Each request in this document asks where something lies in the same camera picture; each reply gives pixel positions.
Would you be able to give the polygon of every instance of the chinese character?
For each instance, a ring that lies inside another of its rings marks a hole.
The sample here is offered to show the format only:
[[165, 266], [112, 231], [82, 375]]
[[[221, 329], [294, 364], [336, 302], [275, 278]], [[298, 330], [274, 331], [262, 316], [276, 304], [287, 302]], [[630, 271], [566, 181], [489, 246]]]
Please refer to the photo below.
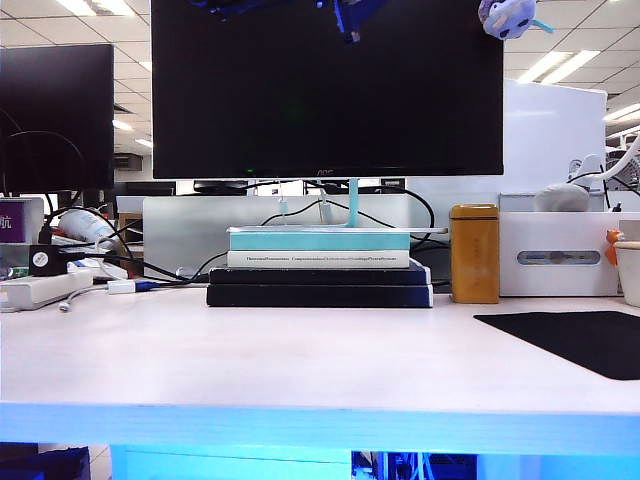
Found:
[[0, 215], [0, 229], [2, 230], [11, 230], [11, 220], [13, 220], [8, 215]]

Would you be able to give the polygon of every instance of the orange clip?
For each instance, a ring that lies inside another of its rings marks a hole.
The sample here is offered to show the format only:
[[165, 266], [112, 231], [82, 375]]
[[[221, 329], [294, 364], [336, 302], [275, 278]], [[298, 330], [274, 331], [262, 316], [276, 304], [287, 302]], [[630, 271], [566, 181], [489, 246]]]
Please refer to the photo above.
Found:
[[620, 230], [607, 230], [607, 242], [609, 243], [609, 248], [604, 252], [604, 255], [609, 260], [609, 263], [614, 267], [618, 266], [618, 256], [616, 255], [616, 247], [615, 243], [618, 240], [621, 240], [622, 232]]

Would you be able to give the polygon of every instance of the computer monitor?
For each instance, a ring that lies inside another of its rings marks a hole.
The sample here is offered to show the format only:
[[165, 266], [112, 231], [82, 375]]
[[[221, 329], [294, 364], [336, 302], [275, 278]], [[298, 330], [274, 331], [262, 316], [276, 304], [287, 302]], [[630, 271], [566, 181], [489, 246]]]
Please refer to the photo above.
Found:
[[133, 197], [170, 197], [176, 194], [176, 182], [116, 182], [113, 193]]
[[503, 45], [477, 1], [388, 0], [352, 44], [330, 5], [267, 3], [221, 22], [152, 2], [154, 177], [502, 174]]
[[[7, 191], [113, 185], [113, 55], [112, 45], [0, 50]], [[33, 131], [51, 133], [21, 134]]]

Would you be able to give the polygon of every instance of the white bottle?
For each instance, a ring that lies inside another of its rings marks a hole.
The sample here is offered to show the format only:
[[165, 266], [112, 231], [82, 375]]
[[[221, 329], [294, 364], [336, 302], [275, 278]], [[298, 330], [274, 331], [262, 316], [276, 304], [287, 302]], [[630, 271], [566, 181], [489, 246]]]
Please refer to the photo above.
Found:
[[[60, 217], [58, 226], [70, 238], [83, 242], [95, 242], [100, 238], [107, 238], [113, 234], [108, 221], [98, 215], [85, 210], [69, 210]], [[101, 246], [109, 250], [119, 250], [118, 237], [110, 237], [101, 242]]]

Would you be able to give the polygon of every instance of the purple sign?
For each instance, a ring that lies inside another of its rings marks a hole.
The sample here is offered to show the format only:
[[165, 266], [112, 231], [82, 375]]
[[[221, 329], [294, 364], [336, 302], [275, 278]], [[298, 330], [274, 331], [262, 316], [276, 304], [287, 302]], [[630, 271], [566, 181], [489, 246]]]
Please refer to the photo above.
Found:
[[24, 243], [25, 202], [0, 201], [0, 243]]

